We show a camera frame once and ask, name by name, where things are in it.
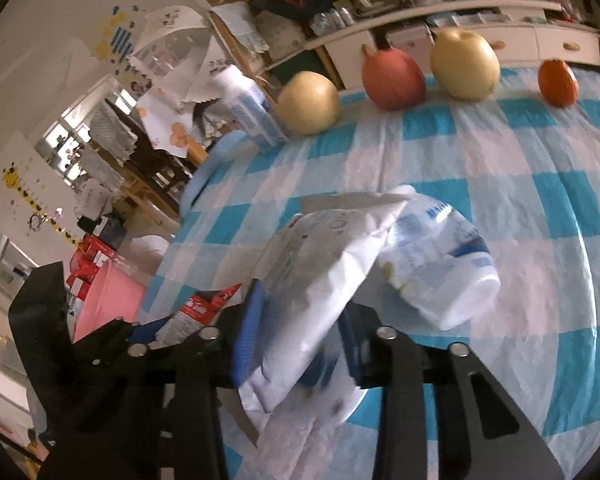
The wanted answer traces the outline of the pink plastic trash bin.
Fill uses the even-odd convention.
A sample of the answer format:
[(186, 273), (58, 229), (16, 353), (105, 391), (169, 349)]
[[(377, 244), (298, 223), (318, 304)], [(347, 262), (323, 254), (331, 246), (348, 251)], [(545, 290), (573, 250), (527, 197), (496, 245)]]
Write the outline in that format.
[(73, 341), (113, 320), (134, 322), (147, 287), (131, 278), (111, 260), (95, 275), (76, 319)]

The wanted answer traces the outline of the white blue milk bottle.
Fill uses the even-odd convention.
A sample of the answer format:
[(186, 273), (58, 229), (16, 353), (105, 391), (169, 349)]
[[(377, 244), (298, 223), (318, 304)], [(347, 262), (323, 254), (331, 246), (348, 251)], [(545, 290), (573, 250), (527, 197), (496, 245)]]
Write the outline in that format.
[(245, 76), (237, 66), (225, 67), (213, 77), (212, 82), (219, 89), (225, 107), (261, 152), (288, 141), (268, 98), (256, 82)]

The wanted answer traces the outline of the dining table with cloth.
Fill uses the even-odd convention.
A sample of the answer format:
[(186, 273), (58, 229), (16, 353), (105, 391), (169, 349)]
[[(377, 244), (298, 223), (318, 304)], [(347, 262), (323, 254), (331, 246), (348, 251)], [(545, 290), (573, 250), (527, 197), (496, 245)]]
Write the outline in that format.
[(151, 87), (136, 104), (149, 142), (155, 150), (186, 158), (199, 166), (207, 158), (194, 126), (193, 107), (173, 92)]

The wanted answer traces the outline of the white TV cabinet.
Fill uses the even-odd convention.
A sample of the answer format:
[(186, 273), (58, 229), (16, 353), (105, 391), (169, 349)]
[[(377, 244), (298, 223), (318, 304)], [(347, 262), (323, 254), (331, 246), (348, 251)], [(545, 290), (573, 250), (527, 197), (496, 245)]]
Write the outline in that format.
[(414, 96), (430, 74), (457, 80), (553, 58), (600, 70), (600, 31), (551, 20), (559, 9), (541, 0), (445, 1), (363, 18), (300, 49), (324, 53), (344, 88), (382, 102)]

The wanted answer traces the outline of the white mesh food cover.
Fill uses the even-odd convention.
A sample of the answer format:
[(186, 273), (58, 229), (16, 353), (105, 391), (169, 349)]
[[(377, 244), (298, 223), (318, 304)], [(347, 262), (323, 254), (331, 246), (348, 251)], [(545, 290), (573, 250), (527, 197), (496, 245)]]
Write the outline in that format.
[(206, 19), (188, 6), (149, 13), (130, 63), (155, 88), (182, 102), (222, 98), (242, 76)]

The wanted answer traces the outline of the white plastic mailer bag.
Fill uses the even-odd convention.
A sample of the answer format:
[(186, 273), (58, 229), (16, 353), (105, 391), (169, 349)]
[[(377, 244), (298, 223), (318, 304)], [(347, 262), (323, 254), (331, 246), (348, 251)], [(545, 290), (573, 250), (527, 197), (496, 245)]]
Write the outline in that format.
[(321, 477), (337, 428), (363, 401), (337, 327), (348, 301), (396, 327), (414, 314), (452, 330), (489, 310), (501, 287), (476, 227), (411, 185), (305, 198), (253, 276), (265, 304), (235, 419), (275, 479)]

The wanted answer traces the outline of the red white snack wrapper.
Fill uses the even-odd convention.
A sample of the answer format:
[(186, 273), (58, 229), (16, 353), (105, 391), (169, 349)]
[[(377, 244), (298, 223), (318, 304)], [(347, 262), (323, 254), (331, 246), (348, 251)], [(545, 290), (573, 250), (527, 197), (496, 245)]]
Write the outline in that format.
[(241, 287), (242, 284), (238, 283), (220, 290), (194, 292), (158, 330), (155, 343), (159, 347), (180, 344), (188, 336), (210, 325)]

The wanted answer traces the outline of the blue white checkered tablecloth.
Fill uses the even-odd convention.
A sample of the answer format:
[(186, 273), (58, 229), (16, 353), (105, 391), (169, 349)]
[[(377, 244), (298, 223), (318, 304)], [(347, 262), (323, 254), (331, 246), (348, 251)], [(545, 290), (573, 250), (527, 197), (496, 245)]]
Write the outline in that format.
[(260, 152), (239, 142), (193, 203), (138, 315), (163, 318), (198, 290), (249, 282), (271, 237), (312, 195), (424, 196), (399, 255), (355, 294), (426, 346), (463, 341), (539, 431), (564, 475), (600, 452), (600, 74), (573, 106), (542, 99), (532, 68), (493, 96), (384, 113), (345, 96), (335, 128)]

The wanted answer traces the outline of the small orange tangerine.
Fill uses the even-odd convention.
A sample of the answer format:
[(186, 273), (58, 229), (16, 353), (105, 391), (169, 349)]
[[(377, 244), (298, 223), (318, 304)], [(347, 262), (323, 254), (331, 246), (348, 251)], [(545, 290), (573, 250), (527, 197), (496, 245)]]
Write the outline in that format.
[(579, 95), (579, 84), (571, 67), (563, 60), (545, 60), (538, 70), (542, 97), (554, 107), (570, 107)]

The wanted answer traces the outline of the red apple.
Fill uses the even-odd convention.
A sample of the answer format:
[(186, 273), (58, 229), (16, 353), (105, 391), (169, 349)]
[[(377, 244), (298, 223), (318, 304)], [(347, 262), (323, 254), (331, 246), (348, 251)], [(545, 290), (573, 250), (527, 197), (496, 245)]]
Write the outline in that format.
[(362, 53), (363, 87), (378, 108), (389, 112), (406, 110), (425, 99), (424, 74), (407, 53), (396, 48), (373, 52), (366, 44)]

